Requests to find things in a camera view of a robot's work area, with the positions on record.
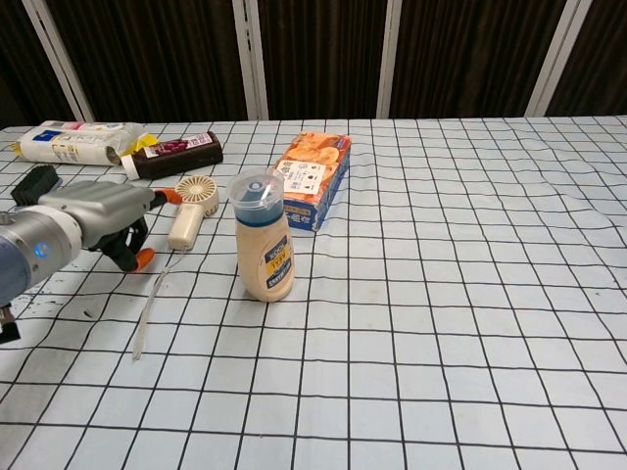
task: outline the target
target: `black curtain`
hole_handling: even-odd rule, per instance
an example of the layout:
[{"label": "black curtain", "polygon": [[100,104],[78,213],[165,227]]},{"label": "black curtain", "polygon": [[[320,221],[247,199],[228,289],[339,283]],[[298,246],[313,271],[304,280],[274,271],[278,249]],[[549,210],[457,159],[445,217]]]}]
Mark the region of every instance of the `black curtain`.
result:
[{"label": "black curtain", "polygon": [[373,118],[386,0],[259,0],[270,118]]},{"label": "black curtain", "polygon": [[627,113],[627,2],[595,0],[547,110],[548,116]]},{"label": "black curtain", "polygon": [[94,116],[246,118],[231,0],[47,0]]},{"label": "black curtain", "polygon": [[564,3],[403,2],[390,117],[522,116]]},{"label": "black curtain", "polygon": [[0,129],[72,120],[61,85],[20,0],[0,1]]}]

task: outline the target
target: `cable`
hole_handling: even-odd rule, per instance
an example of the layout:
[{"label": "cable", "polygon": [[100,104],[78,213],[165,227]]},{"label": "cable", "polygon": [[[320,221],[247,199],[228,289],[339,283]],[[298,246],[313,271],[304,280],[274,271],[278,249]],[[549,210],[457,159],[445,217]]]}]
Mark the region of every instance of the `cable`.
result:
[{"label": "cable", "polygon": [[135,333],[135,342],[133,344],[133,360],[139,360],[141,358],[141,354],[144,352],[144,347],[146,345],[146,330],[148,329],[148,318],[150,317],[150,313],[153,309],[153,303],[155,302],[155,298],[157,297],[157,293],[159,293],[159,289],[166,279],[166,276],[169,274],[170,270],[174,268],[177,264],[181,262],[187,250],[184,250],[179,258],[168,266],[164,267],[164,269],[159,274],[159,277],[155,281],[155,285],[153,286],[153,290],[146,301],[146,305],[141,310],[141,315],[139,316],[139,326],[137,327],[137,333]]}]

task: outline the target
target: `blue light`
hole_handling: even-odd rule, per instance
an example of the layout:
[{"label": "blue light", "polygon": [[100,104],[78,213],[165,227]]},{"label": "blue light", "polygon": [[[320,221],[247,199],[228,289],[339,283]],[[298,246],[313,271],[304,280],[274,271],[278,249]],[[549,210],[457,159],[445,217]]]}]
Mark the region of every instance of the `blue light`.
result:
[{"label": "blue light", "polygon": [[36,257],[46,259],[50,255],[50,247],[45,243],[38,243],[35,245],[34,252]]}]

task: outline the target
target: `cracker box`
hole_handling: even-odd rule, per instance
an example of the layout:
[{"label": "cracker box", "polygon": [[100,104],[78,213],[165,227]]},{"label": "cracker box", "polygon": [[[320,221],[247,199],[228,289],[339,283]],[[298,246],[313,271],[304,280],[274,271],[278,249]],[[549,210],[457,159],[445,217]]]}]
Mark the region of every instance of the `cracker box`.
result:
[{"label": "cracker box", "polygon": [[350,164],[348,135],[301,132],[275,168],[285,178],[285,213],[290,227],[316,232]]}]

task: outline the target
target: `orange gripper tip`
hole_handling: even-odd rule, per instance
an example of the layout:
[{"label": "orange gripper tip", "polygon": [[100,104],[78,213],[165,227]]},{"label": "orange gripper tip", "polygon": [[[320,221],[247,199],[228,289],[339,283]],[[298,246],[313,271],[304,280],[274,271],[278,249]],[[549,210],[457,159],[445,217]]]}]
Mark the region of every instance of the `orange gripper tip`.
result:
[{"label": "orange gripper tip", "polygon": [[144,248],[143,250],[140,250],[139,253],[135,255],[137,267],[133,272],[141,271],[154,257],[155,251],[152,248]]},{"label": "orange gripper tip", "polygon": [[159,191],[166,195],[166,200],[170,204],[183,204],[183,198],[173,189],[160,189]]}]

